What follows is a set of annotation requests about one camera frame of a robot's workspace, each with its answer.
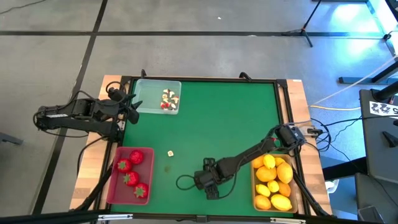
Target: wooden table frame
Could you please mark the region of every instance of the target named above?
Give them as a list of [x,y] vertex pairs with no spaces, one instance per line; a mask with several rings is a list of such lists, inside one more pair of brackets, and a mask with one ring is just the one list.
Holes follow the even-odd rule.
[[[170,78],[170,77],[151,77],[151,78]],[[109,82],[117,81],[126,83],[131,77],[122,77],[121,75],[105,75],[101,90],[99,93],[99,99],[108,99],[108,95],[105,90],[105,86]],[[207,80],[226,80],[226,78],[205,78]],[[229,82],[241,82],[242,78],[228,78]],[[275,88],[279,92],[276,94],[276,99],[278,106],[281,108],[281,114],[283,117],[283,123],[288,123],[291,121],[306,121],[310,119],[310,114],[308,111],[307,100],[305,98],[305,93],[303,89],[303,83],[301,80],[276,80]],[[111,85],[112,87],[119,88],[118,84]],[[126,89],[129,89],[129,83],[125,85]],[[311,122],[300,124],[303,126],[310,126]],[[88,136],[87,144],[99,138],[96,133],[90,133]],[[306,137],[307,141],[316,145],[314,138]],[[76,180],[75,189],[72,196],[72,201],[70,208],[76,208],[79,206],[84,199],[90,194],[95,185],[98,183],[100,177],[105,173],[110,162],[113,160],[115,149],[117,148],[117,143],[109,143],[107,141],[98,141],[92,146],[88,147],[81,160],[80,171],[78,178]],[[315,200],[322,206],[322,208],[331,214],[331,207],[329,203],[329,197],[325,188],[325,180],[323,178],[322,167],[319,158],[319,152],[312,146],[305,144],[302,146],[299,159],[301,160],[301,166],[294,166],[296,169],[300,170],[302,167],[303,176],[307,188],[315,198]],[[305,213],[305,206],[302,200],[302,194],[300,189],[295,186],[297,193],[297,203],[299,214]],[[100,200],[91,205],[90,208],[107,208],[106,196],[108,192],[108,183],[104,186]]]

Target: red tray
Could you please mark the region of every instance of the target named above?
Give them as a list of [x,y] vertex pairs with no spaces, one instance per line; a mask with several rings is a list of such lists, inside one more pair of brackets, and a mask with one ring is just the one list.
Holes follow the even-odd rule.
[[[117,169],[117,161],[122,158],[129,158],[133,150],[140,150],[144,153],[144,160],[139,165],[133,165],[132,170],[139,174],[140,182],[149,187],[147,198],[136,198],[133,194],[133,187],[127,186],[123,182],[124,174]],[[114,156],[111,182],[109,183],[108,196],[106,202],[111,204],[125,205],[146,205],[149,201],[150,186],[152,185],[152,171],[154,168],[154,150],[148,147],[118,147]]]

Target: concrete floor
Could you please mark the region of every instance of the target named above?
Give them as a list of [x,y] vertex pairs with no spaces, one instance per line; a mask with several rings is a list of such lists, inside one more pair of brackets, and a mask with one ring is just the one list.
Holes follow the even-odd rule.
[[[28,2],[33,1],[1,1],[0,11]],[[100,5],[101,0],[48,0],[0,15],[0,30],[92,30]],[[300,28],[314,6],[311,0],[114,0],[100,30],[284,31]],[[322,3],[307,30],[378,32],[364,3],[340,2]],[[0,144],[0,216],[29,213],[54,140],[37,132],[31,117],[41,105],[67,101],[88,39],[0,36],[0,131],[24,139],[22,146]],[[97,37],[81,89],[95,96],[103,75],[138,75],[142,68],[149,76],[236,77],[245,71],[253,78],[302,79],[311,104],[344,88],[338,77],[363,77],[392,57],[379,39],[312,37],[312,42],[314,48],[303,37]],[[372,87],[355,86],[322,106],[357,107],[358,91]],[[324,123],[360,116],[310,112]],[[332,136],[345,125],[332,126]],[[65,141],[44,212],[68,210],[85,141]],[[341,133],[335,146],[351,159],[364,156],[361,122]],[[333,149],[322,154],[322,162],[328,158],[346,161]]]

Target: lemon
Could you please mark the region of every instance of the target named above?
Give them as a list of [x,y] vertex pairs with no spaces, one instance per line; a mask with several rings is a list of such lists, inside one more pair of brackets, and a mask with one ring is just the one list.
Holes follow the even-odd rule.
[[258,169],[258,168],[262,167],[264,165],[264,163],[262,161],[263,158],[264,158],[264,156],[259,156],[255,159],[253,159],[253,161],[252,161],[253,168]]
[[270,154],[264,156],[263,162],[264,166],[268,169],[272,169],[275,167],[275,158]]
[[268,182],[275,180],[276,178],[276,168],[267,169],[265,166],[258,168],[256,172],[256,177],[263,182]]
[[267,186],[268,186],[269,191],[271,191],[272,193],[278,192],[278,190],[279,190],[279,185],[274,180],[268,182]]
[[288,184],[293,179],[292,167],[286,162],[281,163],[277,168],[277,175],[280,181]]
[[275,157],[275,165],[279,166],[281,163],[286,162],[284,159],[281,157]]
[[278,181],[278,185],[279,185],[279,193],[285,197],[289,197],[290,196],[290,186],[288,184],[282,183],[281,181]]
[[264,184],[257,184],[256,192],[266,197],[269,197],[271,195],[271,192],[269,191],[268,187],[265,186]]
[[280,194],[275,194],[271,197],[271,203],[272,205],[281,211],[288,211],[292,208],[292,204],[290,202],[290,200]]
[[271,203],[266,196],[257,195],[254,197],[254,204],[261,210],[268,210],[271,208]]

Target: clear plastic container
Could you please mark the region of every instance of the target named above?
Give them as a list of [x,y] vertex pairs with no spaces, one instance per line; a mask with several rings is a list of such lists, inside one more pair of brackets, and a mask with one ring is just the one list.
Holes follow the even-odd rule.
[[180,100],[178,103],[170,100],[176,106],[175,110],[163,110],[160,107],[163,102],[162,95],[164,90],[173,91],[175,94],[172,96],[181,99],[181,82],[178,81],[165,81],[165,80],[147,80],[140,79],[137,81],[134,88],[134,94],[137,96],[132,99],[132,103],[137,103],[142,100],[142,104],[138,107],[138,113],[157,113],[157,114],[177,114]]

